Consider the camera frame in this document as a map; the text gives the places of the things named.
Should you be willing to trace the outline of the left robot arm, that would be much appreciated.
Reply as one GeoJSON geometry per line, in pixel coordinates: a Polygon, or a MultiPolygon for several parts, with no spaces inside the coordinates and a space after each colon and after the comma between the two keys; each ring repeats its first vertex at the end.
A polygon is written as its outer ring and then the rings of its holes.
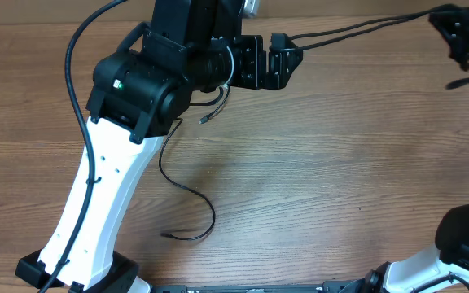
{"type": "Polygon", "coordinates": [[[255,1],[158,1],[116,51],[98,62],[80,118],[85,147],[49,242],[21,258],[15,273],[39,291],[148,292],[139,267],[115,249],[144,170],[195,91],[280,90],[303,59],[284,33],[264,48],[242,34],[255,1]]]}

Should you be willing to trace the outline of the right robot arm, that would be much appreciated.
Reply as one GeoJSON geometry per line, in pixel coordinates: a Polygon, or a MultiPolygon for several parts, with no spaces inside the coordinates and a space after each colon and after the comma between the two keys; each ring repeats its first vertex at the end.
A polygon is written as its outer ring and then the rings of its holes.
{"type": "MultiPolygon", "coordinates": [[[[449,46],[449,57],[469,71],[469,7],[453,4],[427,11],[430,24],[449,46]]],[[[408,259],[385,263],[344,292],[437,292],[460,283],[469,291],[469,204],[450,209],[434,243],[408,259]]]]}

